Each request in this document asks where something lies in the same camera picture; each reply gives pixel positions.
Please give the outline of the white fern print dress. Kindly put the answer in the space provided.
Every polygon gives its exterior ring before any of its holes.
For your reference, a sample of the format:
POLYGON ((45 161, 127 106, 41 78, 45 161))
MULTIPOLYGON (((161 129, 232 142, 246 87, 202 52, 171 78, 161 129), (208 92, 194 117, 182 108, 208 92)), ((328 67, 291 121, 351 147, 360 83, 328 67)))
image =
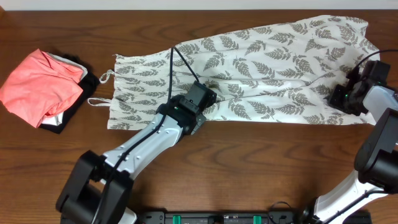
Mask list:
POLYGON ((109 108, 108 129, 146 127, 168 96, 184 95, 194 81, 217 99, 204 112, 212 121, 300 124, 374 124, 328 106, 334 87, 376 47, 357 17, 323 15, 189 40, 151 55, 117 55, 110 99, 90 98, 109 108))

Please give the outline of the black garment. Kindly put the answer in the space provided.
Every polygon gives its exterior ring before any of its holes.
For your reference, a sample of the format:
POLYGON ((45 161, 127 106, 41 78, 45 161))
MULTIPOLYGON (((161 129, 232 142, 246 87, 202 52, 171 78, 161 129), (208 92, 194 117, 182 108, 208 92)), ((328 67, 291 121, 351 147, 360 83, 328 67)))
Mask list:
POLYGON ((81 81, 78 83, 80 88, 83 90, 81 95, 77 98, 74 104, 71 105, 63 114, 58 114, 49 121, 42 121, 39 128, 51 131, 56 134, 60 134, 65 126, 68 124, 70 119, 75 115, 79 107, 96 91, 97 86, 100 84, 99 78, 93 74, 92 66, 82 61, 78 56, 63 54, 62 56, 50 54, 55 60, 65 62, 70 65, 74 65, 83 70, 81 81))

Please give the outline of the pink garment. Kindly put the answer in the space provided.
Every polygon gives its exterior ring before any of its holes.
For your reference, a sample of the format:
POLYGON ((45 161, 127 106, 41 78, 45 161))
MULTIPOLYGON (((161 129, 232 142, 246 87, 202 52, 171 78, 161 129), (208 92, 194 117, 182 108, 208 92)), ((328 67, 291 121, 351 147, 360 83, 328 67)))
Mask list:
POLYGON ((55 124, 83 93, 79 83, 87 74, 84 66, 37 49, 10 73, 1 103, 35 128, 46 119, 55 124))

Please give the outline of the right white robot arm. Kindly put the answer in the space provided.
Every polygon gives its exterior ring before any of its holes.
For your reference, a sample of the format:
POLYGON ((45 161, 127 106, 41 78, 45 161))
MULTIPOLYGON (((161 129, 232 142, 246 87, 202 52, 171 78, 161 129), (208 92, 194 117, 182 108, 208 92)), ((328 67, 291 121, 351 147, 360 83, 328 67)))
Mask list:
POLYGON ((397 92, 386 83, 390 66, 368 61, 347 74, 328 104, 346 114, 370 114, 376 124, 354 160, 354 170, 333 190, 316 198, 299 223, 371 223, 362 210, 375 199, 397 193, 397 92))

